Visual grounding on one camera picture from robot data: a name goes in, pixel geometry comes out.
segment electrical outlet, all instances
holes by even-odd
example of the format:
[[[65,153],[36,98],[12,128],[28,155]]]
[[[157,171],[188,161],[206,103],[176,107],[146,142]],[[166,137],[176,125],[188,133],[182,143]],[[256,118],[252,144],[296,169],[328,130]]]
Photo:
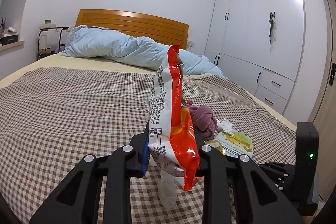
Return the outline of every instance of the electrical outlet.
[[[192,42],[192,41],[188,40],[187,41],[187,46],[193,48],[193,47],[195,47],[195,42]]]

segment clear plastic bag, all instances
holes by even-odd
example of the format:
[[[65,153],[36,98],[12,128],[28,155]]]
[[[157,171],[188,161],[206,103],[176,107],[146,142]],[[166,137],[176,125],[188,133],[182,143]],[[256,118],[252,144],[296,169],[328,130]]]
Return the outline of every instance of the clear plastic bag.
[[[175,177],[165,171],[160,172],[161,179],[157,183],[159,198],[166,210],[173,209],[177,199],[177,185]]]

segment wooden headboard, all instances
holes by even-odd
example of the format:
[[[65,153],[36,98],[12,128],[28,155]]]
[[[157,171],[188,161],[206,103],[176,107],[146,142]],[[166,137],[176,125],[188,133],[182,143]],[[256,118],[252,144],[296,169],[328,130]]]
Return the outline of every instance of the wooden headboard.
[[[79,11],[76,26],[105,27],[131,35],[133,37],[150,37],[165,45],[187,45],[189,25],[141,13],[117,10],[82,9]]]

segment light blue comforter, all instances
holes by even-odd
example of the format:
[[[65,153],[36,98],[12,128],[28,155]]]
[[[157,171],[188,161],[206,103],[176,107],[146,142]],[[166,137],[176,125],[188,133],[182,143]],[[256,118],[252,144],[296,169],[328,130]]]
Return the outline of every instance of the light blue comforter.
[[[149,37],[134,38],[115,30],[87,28],[84,25],[74,28],[62,53],[68,57],[103,57],[119,63],[157,70],[167,54],[169,46],[155,42]],[[212,73],[224,77],[204,55],[180,50],[184,64],[184,75]]]

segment cabinet door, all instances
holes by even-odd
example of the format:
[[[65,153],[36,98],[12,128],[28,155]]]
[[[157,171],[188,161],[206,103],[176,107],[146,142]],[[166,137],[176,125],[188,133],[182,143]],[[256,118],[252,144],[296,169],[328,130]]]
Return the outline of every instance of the cabinet door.
[[[270,13],[275,12],[276,39],[270,44]],[[251,0],[242,59],[295,80],[303,44],[302,0]]]
[[[212,50],[205,50],[204,55],[209,59],[211,63],[217,66],[219,52],[215,52]]]
[[[221,53],[241,58],[250,10],[251,0],[231,0]]]
[[[205,56],[212,58],[211,52],[220,52],[223,44],[224,32],[230,0],[216,0],[212,15],[208,42],[205,49]]]
[[[262,77],[263,68],[228,55],[219,56],[218,67],[221,68],[224,76],[254,95]]]

